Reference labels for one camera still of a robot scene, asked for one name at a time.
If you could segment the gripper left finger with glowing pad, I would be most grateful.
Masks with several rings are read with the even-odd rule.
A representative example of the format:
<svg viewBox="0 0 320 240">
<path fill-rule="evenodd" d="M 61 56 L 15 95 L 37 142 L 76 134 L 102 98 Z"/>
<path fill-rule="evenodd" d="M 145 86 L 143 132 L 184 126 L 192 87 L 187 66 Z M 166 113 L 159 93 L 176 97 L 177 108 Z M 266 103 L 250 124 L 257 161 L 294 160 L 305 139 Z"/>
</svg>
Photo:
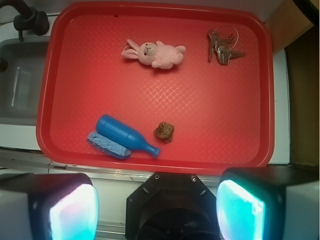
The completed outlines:
<svg viewBox="0 0 320 240">
<path fill-rule="evenodd" d="M 2 240 L 93 240 L 98 192 L 84 173 L 0 176 Z"/>
</svg>

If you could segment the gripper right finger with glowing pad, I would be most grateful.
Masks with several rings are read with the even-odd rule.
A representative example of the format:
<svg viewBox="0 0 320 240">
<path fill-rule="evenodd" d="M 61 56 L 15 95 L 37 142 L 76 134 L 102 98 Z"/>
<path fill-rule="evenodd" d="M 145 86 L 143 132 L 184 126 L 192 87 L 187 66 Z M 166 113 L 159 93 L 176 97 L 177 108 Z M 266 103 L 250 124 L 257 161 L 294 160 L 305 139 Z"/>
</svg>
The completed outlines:
<svg viewBox="0 0 320 240">
<path fill-rule="evenodd" d="M 318 240 L 320 174 L 313 167 L 229 168 L 216 192 L 225 240 Z"/>
</svg>

